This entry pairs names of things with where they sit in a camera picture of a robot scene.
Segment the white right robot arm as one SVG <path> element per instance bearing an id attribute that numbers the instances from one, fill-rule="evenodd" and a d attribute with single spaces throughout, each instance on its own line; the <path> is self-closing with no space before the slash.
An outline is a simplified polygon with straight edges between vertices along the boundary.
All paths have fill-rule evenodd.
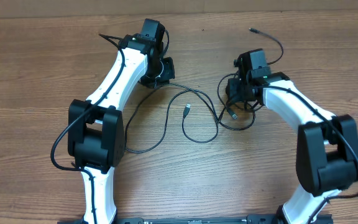
<path id="1" fill-rule="evenodd" d="M 226 87 L 226 106 L 252 102 L 276 112 L 297 133 L 299 186 L 274 215 L 248 215 L 248 223 L 332 223 L 320 211 L 358 182 L 358 132 L 348 114 L 336 116 L 309 100 L 282 72 L 273 73 L 263 49 L 240 54 Z M 358 192 L 351 198 L 358 197 Z"/>

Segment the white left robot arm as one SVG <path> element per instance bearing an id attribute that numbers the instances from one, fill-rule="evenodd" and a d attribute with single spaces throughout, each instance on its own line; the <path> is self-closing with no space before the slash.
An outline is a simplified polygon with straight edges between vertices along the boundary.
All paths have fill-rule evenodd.
<path id="1" fill-rule="evenodd" d="M 155 88 L 174 77 L 165 57 L 166 32 L 127 35 L 115 45 L 117 56 L 100 86 L 84 101 L 73 100 L 68 111 L 68 153 L 82 174 L 86 210 L 82 223 L 113 223 L 114 169 L 125 151 L 122 111 L 137 83 Z"/>

